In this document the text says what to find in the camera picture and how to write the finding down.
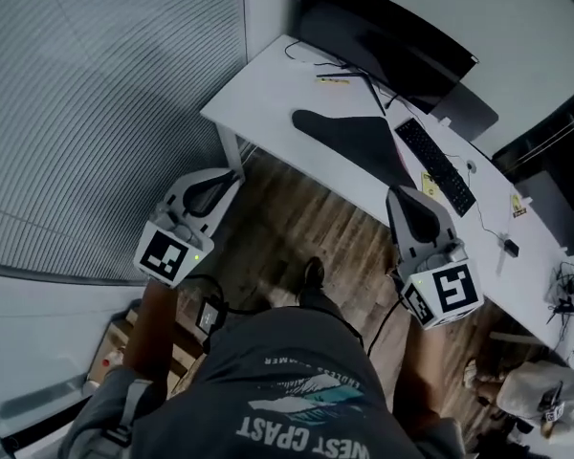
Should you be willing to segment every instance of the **person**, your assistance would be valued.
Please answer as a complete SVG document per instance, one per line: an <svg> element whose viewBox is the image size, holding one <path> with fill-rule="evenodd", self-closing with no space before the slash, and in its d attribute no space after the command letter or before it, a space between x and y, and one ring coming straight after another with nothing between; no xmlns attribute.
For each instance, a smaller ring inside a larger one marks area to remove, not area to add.
<svg viewBox="0 0 574 459"><path fill-rule="evenodd" d="M463 457L458 423L440 418L445 329L411 323L391 414L364 349L322 290L318 258L304 275L298 307L226 322L188 390L165 403L177 295L149 282L122 366L75 419L59 457L85 455L98 429L118 449L102 457ZM133 412L140 378L152 385ZM113 433L120 423L126 439Z"/></svg>
<svg viewBox="0 0 574 459"><path fill-rule="evenodd" d="M525 362L508 373L491 376L480 371L472 359L464 369L464 385L483 404L494 404L537 428L549 444L574 444L574 370L569 367L548 361ZM547 421L548 406L541 406L542 399L557 390L562 414L556 421Z"/></svg>

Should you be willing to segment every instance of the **black keyboard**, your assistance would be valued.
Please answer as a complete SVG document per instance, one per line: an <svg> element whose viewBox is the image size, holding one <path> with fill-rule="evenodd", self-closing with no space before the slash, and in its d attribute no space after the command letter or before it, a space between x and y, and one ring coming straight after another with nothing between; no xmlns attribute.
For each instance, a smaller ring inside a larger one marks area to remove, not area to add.
<svg viewBox="0 0 574 459"><path fill-rule="evenodd" d="M428 170L440 190L447 196L459 216L475 204L476 198L430 135L415 119L408 120L395 132L407 144L414 156Z"/></svg>

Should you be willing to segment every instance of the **yellow warning label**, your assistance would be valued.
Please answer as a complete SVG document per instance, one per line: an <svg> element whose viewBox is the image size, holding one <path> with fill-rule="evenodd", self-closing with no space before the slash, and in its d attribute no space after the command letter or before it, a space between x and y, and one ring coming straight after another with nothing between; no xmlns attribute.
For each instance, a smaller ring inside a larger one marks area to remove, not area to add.
<svg viewBox="0 0 574 459"><path fill-rule="evenodd" d="M428 172L421 172L421 190L428 194L432 199L438 198L440 188L438 184L433 181L433 178Z"/></svg>
<svg viewBox="0 0 574 459"><path fill-rule="evenodd" d="M317 78L318 83L331 83L333 85L348 85L349 80L343 80L338 78Z"/></svg>
<svg viewBox="0 0 574 459"><path fill-rule="evenodd" d="M517 194L512 195L513 217L518 218L527 212L527 209L520 204L520 198Z"/></svg>

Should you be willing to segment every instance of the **cable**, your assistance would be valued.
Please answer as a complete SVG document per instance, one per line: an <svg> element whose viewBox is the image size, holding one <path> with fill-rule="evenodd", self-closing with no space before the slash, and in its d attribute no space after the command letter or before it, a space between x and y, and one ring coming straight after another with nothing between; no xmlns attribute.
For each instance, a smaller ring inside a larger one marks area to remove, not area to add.
<svg viewBox="0 0 574 459"><path fill-rule="evenodd" d="M570 262L565 262L565 261L564 261L564 262L562 262L562 263L559 265L559 270L560 270L560 271L562 270L562 266L563 266L563 265L569 265L570 267L574 267L574 264L572 264L572 263L570 263Z"/></svg>
<svg viewBox="0 0 574 459"><path fill-rule="evenodd" d="M223 288L221 287L221 284L219 284L217 279L215 279L212 275L206 275L205 273L200 273L197 275L187 275L185 277L185 280L206 280L207 282L210 282L210 284L212 284L219 293L221 301L225 302L225 297L223 295Z"/></svg>
<svg viewBox="0 0 574 459"><path fill-rule="evenodd" d="M256 151L257 146L255 146L247 155L247 158L242 162L242 166L244 166L245 164L247 164L247 162L249 161L249 159L251 158L251 156L253 155L253 153Z"/></svg>
<svg viewBox="0 0 574 459"><path fill-rule="evenodd" d="M571 317L572 317L572 315L569 315L569 314L563 314L562 315L562 329L559 332L559 340L557 341L557 345L555 345L553 352L557 352L557 349L559 348L559 346L562 344L563 340L565 339L565 332L567 331L567 324L569 323Z"/></svg>
<svg viewBox="0 0 574 459"><path fill-rule="evenodd" d="M519 159L517 159L517 162L514 163L511 167L509 167L507 170L505 170L503 173L510 173L511 171L513 171L515 168L517 168L518 166L521 166L522 164L525 164L527 162L529 162L532 158L540 155L540 153L543 153L544 150L550 148L553 144L555 144L556 142L560 141L561 139L563 139L565 136L567 136L568 134L574 132L574 127L572 127L571 129L569 129L565 134L563 134L563 136L561 136L560 138L556 139L559 135L561 135L561 133L563 131L565 131L567 128L569 128L570 126L572 126L572 124L574 124L574 119L566 126L564 126L562 129L560 129L557 133L553 134L550 138L548 138L547 140L541 142L538 146L536 146L535 148L533 148L532 150L528 151L526 154L524 154L522 157L520 157Z"/></svg>
<svg viewBox="0 0 574 459"><path fill-rule="evenodd" d="M385 326L385 323L387 323L387 321L389 320L389 317L391 317L391 315L393 314L393 312L395 311L395 309L402 303L402 298L398 297L398 300L395 302L395 304L393 306L391 306L391 309L388 311L388 313L385 315L385 318L383 319L383 322L381 323L381 326L379 327L378 332L376 332L376 336L374 337L374 339L372 340L372 343L370 343L370 346L367 348L367 356L370 357L370 354L372 354L372 348L374 347L374 344L376 343L376 340L379 339L379 336L381 335L381 332L383 331L383 327Z"/></svg>
<svg viewBox="0 0 574 459"><path fill-rule="evenodd" d="M387 97L390 99L390 101L385 104L385 110L388 111L389 107L391 107L391 103L393 103L394 100L396 100L398 97L400 97L400 94L395 94L393 96L388 96L385 92L383 92L383 90L381 89L381 85L379 84L378 80L375 80L376 82L376 88L379 91L379 95L383 96L383 97Z"/></svg>
<svg viewBox="0 0 574 459"><path fill-rule="evenodd" d="M410 109L410 107L408 107L408 104L407 104L406 102L404 102L403 100L398 99L398 101L399 101L402 105L404 105L404 106L408 109L408 111L409 111L414 117L416 117L416 119L419 121L419 124L421 124L421 127L423 128L423 130L427 132L427 130L426 130L426 128L425 128L425 124L423 123L423 121L421 120L421 118L419 118L419 116L417 116L417 113L414 112L412 109Z"/></svg>
<svg viewBox="0 0 574 459"><path fill-rule="evenodd" d="M289 58L289 59L293 59L294 61L298 61L300 63L308 63L308 61L300 61L299 59L294 58L293 56L291 56L289 53L287 53L287 50L289 48L291 48L292 46L296 46L296 44L299 44L301 41L297 40L295 42L292 42L289 46L287 46L283 51L285 53L285 55ZM336 68L348 68L348 66L346 65L346 63L341 63L340 65L337 65L336 63L331 63L331 62L325 62L325 63L312 63L315 66L325 66L325 65L330 65L330 66L335 66Z"/></svg>
<svg viewBox="0 0 574 459"><path fill-rule="evenodd" d="M490 229L486 229L485 228L485 224L482 221L482 212L480 212L480 206L478 205L478 201L476 201L476 210L478 211L478 217L480 218L480 226L487 231L488 233L491 233L495 238L497 238L502 244L504 243L504 239L501 238L501 236L499 236L497 233L495 233L494 231L491 231Z"/></svg>

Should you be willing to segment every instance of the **gray t-shirt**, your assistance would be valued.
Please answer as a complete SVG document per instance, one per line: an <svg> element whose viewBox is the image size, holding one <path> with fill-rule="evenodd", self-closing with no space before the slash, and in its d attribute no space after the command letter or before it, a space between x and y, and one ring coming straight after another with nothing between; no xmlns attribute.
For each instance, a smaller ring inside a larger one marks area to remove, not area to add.
<svg viewBox="0 0 574 459"><path fill-rule="evenodd" d="M62 457L85 428L119 421L119 403L134 379L128 369L109 374L73 425ZM132 456L456 458L464 451L450 419L416 443L409 439L341 321L280 308L226 329L190 388L135 422Z"/></svg>

